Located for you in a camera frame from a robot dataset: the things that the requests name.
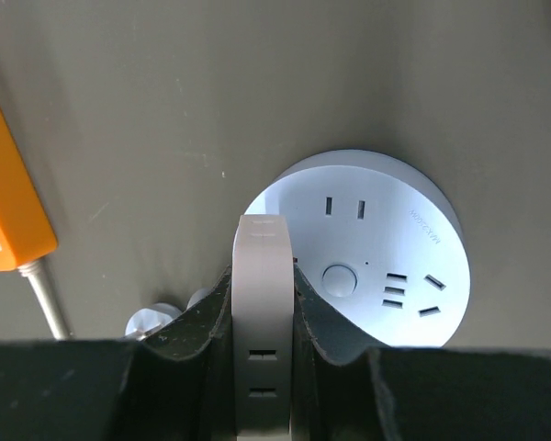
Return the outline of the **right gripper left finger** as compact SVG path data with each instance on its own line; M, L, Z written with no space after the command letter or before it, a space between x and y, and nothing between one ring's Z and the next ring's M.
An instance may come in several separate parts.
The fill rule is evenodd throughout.
M0 342L0 440L231 440L231 272L137 341Z

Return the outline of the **white usb charger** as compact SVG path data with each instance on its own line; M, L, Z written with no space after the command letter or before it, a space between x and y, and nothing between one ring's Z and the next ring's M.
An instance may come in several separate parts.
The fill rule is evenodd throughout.
M235 424L240 436L289 430L294 292L285 218L241 216L231 272Z

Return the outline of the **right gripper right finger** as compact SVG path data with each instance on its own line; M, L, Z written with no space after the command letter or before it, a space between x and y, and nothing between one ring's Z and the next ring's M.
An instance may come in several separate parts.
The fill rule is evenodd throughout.
M294 439L551 440L551 351L391 348L294 276Z

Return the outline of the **blue round power socket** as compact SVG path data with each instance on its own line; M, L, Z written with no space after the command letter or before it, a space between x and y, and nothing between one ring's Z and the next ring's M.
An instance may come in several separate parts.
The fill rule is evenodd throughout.
M414 167L364 150L304 159L248 206L279 215L314 290L389 346L440 347L467 310L470 268L458 218Z

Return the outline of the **orange power strip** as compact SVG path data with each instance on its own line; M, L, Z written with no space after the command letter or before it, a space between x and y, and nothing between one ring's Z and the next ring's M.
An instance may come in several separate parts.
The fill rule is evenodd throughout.
M41 259L57 238L0 108L0 272Z

